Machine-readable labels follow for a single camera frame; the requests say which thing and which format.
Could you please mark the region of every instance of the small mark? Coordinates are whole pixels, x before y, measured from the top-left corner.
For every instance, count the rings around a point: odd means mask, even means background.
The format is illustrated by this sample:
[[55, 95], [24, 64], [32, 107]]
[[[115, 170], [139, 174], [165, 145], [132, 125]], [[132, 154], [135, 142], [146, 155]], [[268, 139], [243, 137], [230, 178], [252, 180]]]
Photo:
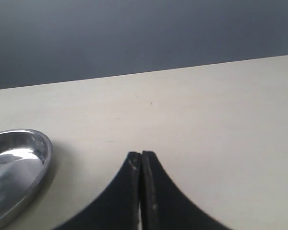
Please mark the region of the small mark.
[[129, 165], [132, 167], [133, 170], [136, 170], [135, 165], [131, 162], [131, 160], [128, 160]]

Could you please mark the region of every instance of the metal tray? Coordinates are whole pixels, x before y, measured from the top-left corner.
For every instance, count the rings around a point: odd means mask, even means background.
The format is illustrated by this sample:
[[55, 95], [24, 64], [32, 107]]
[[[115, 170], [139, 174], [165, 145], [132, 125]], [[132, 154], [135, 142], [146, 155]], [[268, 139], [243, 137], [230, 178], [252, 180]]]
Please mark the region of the metal tray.
[[51, 155], [51, 142], [41, 132], [0, 132], [0, 228], [32, 201], [49, 168]]

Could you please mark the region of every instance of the black object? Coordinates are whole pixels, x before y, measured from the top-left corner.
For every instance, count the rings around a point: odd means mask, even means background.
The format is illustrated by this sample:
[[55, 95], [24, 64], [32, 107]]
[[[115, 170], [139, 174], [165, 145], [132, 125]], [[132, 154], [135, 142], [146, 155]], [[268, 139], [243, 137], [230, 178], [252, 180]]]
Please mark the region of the black object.
[[153, 152], [130, 152], [121, 169], [85, 210], [55, 230], [229, 230], [193, 204]]

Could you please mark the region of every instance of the table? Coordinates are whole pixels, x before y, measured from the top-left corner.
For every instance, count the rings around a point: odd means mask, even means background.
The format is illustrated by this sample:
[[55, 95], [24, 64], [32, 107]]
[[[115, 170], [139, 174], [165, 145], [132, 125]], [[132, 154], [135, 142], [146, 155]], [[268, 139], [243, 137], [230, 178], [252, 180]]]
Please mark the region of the table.
[[66, 221], [131, 150], [155, 151], [228, 227], [288, 230], [288, 56], [0, 90], [0, 131], [14, 128], [48, 135], [55, 158], [41, 194], [5, 230]]

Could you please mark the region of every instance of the dark background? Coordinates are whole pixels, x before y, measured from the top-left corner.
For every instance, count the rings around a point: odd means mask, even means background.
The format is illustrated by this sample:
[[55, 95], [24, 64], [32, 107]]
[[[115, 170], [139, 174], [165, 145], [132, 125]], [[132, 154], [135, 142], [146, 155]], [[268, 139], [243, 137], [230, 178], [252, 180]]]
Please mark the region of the dark background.
[[288, 55], [288, 0], [0, 0], [0, 89]]

